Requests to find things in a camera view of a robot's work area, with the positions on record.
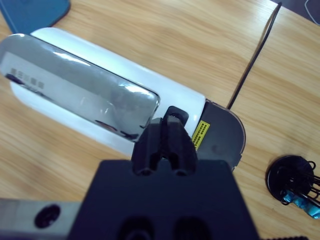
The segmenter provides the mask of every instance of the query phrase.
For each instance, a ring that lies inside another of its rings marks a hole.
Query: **black round base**
[[[271,195],[282,202],[283,190],[290,183],[292,171],[305,172],[314,174],[313,167],[310,163],[301,156],[287,155],[278,158],[268,168],[265,174],[265,183]],[[299,191],[307,195],[311,190],[308,182],[302,181],[299,183]]]

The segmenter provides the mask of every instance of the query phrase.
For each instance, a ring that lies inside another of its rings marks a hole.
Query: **binder clip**
[[[314,219],[320,218],[320,177],[316,164],[301,156],[278,158],[268,168],[265,181],[271,195],[283,205],[294,203]]]

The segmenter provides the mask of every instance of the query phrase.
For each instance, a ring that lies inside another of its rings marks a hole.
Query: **white device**
[[[4,39],[0,72],[25,105],[127,156],[148,122],[166,114],[183,115],[192,137],[206,102],[186,86],[53,27]]]

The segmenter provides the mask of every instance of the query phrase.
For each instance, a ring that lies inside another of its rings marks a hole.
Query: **yellow warning label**
[[[196,127],[196,130],[192,136],[192,142],[194,144],[196,151],[198,150],[202,140],[204,139],[209,127],[210,127],[210,124],[202,120],[199,122],[198,126]]]

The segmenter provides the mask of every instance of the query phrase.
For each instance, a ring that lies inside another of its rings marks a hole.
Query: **screw hole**
[[[56,204],[44,207],[34,219],[34,224],[39,229],[44,229],[51,226],[60,215],[60,207]]]

